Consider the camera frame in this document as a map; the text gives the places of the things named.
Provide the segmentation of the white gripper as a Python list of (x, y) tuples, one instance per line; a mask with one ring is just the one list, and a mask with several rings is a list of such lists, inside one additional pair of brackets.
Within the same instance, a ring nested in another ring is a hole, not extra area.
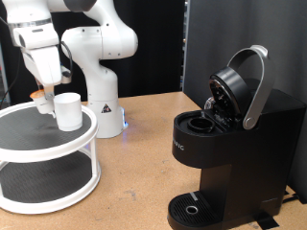
[(50, 46), (32, 50), (23, 49), (22, 55), (26, 68), (36, 78), (37, 90), (41, 93), (45, 92), (47, 100), (53, 100), (54, 85), (61, 82), (58, 48)]

